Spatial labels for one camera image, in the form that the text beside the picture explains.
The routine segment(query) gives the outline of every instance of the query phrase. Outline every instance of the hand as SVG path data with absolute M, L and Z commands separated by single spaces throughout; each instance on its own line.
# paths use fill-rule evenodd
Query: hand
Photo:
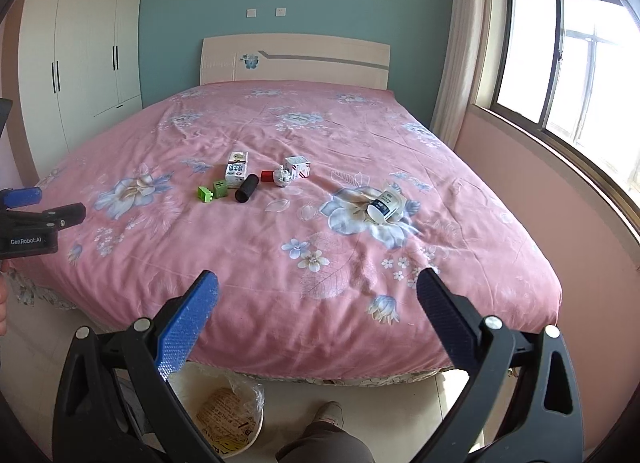
M 6 333 L 6 300 L 8 297 L 9 291 L 0 275 L 0 337 Z

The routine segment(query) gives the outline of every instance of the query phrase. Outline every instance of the curtain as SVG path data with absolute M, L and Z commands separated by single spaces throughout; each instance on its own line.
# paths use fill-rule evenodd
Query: curtain
M 484 0 L 453 0 L 447 55 L 431 120 L 433 133 L 451 149 L 465 118 L 482 32 Z

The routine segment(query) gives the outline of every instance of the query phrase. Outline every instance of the metal screw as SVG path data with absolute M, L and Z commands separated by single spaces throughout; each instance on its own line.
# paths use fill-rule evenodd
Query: metal screw
M 500 329 L 502 327 L 502 321 L 494 315 L 486 317 L 484 323 L 489 329 Z
M 78 330 L 76 331 L 76 338 L 79 339 L 83 339 L 83 338 L 87 338 L 89 336 L 89 328 L 87 328 L 87 326 L 82 326 L 80 328 L 78 328 Z
M 560 336 L 560 330 L 553 324 L 545 326 L 545 333 L 551 338 L 558 338 Z
M 151 321 L 148 318 L 139 318 L 133 323 L 133 329 L 138 332 L 143 332 L 151 327 Z

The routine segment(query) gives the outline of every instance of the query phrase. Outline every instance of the headboard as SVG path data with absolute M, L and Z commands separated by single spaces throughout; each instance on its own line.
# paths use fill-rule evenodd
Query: headboard
M 307 80 L 386 89 L 391 47 L 343 37 L 244 34 L 207 37 L 200 85 L 230 80 Z

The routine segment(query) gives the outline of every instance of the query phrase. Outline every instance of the green cube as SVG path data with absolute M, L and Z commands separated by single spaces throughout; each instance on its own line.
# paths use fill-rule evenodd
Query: green cube
M 213 182 L 213 197 L 224 198 L 228 194 L 228 188 L 226 186 L 225 180 L 218 180 L 217 182 Z
M 198 199 L 204 203 L 209 203 L 213 198 L 213 193 L 207 187 L 198 187 Z

